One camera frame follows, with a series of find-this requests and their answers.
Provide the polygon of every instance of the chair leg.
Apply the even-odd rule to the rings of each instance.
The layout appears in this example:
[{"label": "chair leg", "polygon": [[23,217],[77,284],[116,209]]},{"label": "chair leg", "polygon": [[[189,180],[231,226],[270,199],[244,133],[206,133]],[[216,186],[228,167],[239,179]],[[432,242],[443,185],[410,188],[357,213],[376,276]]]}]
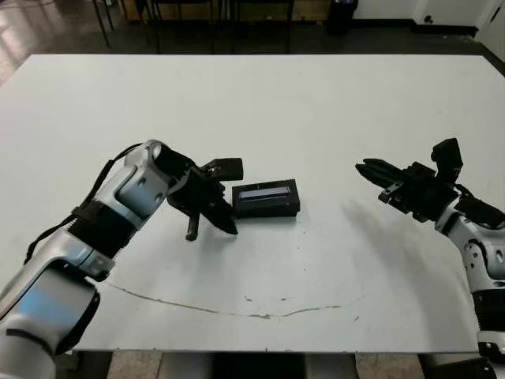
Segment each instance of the chair leg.
[{"label": "chair leg", "polygon": [[211,53],[214,54],[214,2],[209,1],[211,5]]},{"label": "chair leg", "polygon": [[128,14],[126,12],[125,0],[120,0],[121,7],[123,8],[123,15],[125,16],[125,20],[128,20]]},{"label": "chair leg", "polygon": [[235,0],[230,0],[231,52],[235,52]]},{"label": "chair leg", "polygon": [[149,6],[149,1],[146,0],[145,1],[145,8],[148,11],[148,25],[150,26],[150,28],[149,28],[149,32],[150,32],[152,30],[153,26],[155,25],[155,21],[154,21],[155,9],[154,9],[154,6],[152,5],[152,1],[151,1],[151,6]]},{"label": "chair leg", "polygon": [[112,25],[112,19],[110,18],[109,6],[107,5],[107,0],[102,0],[103,6],[105,7],[105,13],[107,14],[107,20],[109,20],[110,30],[114,31],[114,26]]},{"label": "chair leg", "polygon": [[232,0],[235,2],[235,5],[237,8],[235,8],[235,13],[236,13],[236,20],[237,23],[235,24],[235,36],[234,36],[234,46],[235,43],[237,42],[237,37],[238,37],[238,29],[240,28],[240,0]]},{"label": "chair leg", "polygon": [[163,21],[163,16],[161,15],[161,10],[159,9],[159,4],[158,4],[158,2],[156,2],[155,4],[156,4],[156,11],[158,12],[159,19],[161,21]]},{"label": "chair leg", "polygon": [[[144,6],[148,10],[148,18],[149,18],[148,21],[150,21],[151,20],[151,14],[150,14],[151,12],[149,11],[149,6],[148,6],[147,0],[145,0]],[[148,28],[146,27],[146,25],[144,24],[144,21],[142,20],[142,15],[144,14],[144,12],[143,12],[143,9],[140,9],[140,4],[138,1],[135,1],[135,7],[137,8],[137,15],[139,17],[140,27],[142,28],[142,31],[145,34],[145,39],[148,42],[148,45],[150,45],[151,40],[149,39],[149,31],[148,31]]]},{"label": "chair leg", "polygon": [[103,39],[105,40],[105,44],[107,45],[107,47],[110,47],[109,39],[107,38],[107,33],[105,32],[105,28],[103,27],[102,17],[100,16],[98,4],[96,3],[96,0],[92,0],[92,1],[93,1],[93,7],[95,8],[95,12],[96,12],[96,18],[98,18],[98,23],[100,25],[100,29],[102,30]]},{"label": "chair leg", "polygon": [[291,20],[293,19],[293,6],[294,0],[290,1],[289,8],[287,10],[287,41],[286,41],[286,54],[290,53],[290,43],[291,43]]},{"label": "chair leg", "polygon": [[159,11],[159,4],[156,0],[153,0],[152,2],[152,12],[155,23],[156,54],[161,54],[161,48],[159,45],[159,20],[161,19],[161,12]]}]

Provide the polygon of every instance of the white table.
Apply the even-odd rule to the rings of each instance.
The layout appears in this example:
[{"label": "white table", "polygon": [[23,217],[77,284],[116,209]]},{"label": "white table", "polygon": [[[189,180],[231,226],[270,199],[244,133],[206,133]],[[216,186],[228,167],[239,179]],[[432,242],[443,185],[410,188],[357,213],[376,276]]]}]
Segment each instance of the white table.
[{"label": "white table", "polygon": [[240,156],[243,183],[296,178],[301,212],[236,238],[202,220],[187,242],[162,206],[98,286],[79,348],[474,351],[458,251],[354,164],[433,166],[456,136],[461,182],[505,208],[504,104],[480,57],[32,56],[0,89],[0,286],[107,159],[157,138],[202,164]]}]

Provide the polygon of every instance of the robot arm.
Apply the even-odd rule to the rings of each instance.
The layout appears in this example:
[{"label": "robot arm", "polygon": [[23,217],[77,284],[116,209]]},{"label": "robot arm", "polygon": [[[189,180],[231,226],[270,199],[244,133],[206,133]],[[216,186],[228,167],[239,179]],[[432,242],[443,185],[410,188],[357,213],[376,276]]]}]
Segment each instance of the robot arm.
[{"label": "robot arm", "polygon": [[[123,156],[124,167],[100,189]],[[87,278],[108,277],[114,256],[164,199],[190,216],[189,239],[196,237],[200,213],[237,234],[219,180],[242,175],[240,159],[197,167],[154,140],[109,161],[83,204],[30,246],[24,267],[0,294],[0,378],[54,377],[53,356],[75,346],[98,308],[99,293]],[[52,231],[32,257],[35,244]]]},{"label": "robot arm", "polygon": [[505,214],[456,184],[462,168],[455,138],[432,153],[438,173],[414,162],[405,170],[381,159],[356,168],[384,188],[379,199],[414,219],[431,220],[459,249],[479,321],[479,351],[492,362],[505,358]]}]

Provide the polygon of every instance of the floor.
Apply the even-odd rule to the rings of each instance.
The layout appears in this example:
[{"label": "floor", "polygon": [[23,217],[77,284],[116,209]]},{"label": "floor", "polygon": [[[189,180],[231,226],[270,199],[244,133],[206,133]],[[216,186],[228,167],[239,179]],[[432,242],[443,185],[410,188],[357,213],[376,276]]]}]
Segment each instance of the floor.
[{"label": "floor", "polygon": [[56,379],[425,379],[415,354],[310,355],[117,351],[57,357]]},{"label": "floor", "polygon": [[[0,86],[6,82],[30,54],[155,54],[154,36],[146,40],[137,22],[123,19],[117,5],[110,8],[114,31],[104,17],[110,47],[103,40],[95,11],[89,0],[0,0]],[[171,22],[161,27],[160,39],[164,54],[210,54],[208,25],[204,22]],[[285,51],[286,29],[283,24],[242,24],[238,29],[236,54],[282,54]],[[230,54],[230,28],[218,24],[215,53]],[[413,33],[404,27],[353,28],[344,36],[329,36],[321,24],[294,23],[291,32],[291,54],[476,54],[484,55],[503,75],[500,62],[471,36]],[[136,376],[132,362],[155,366],[159,353],[145,356],[121,353],[87,353],[74,358],[58,359],[58,377],[100,378]],[[417,357],[361,355],[357,357],[361,377],[413,377]],[[406,371],[398,371],[404,365]]]}]

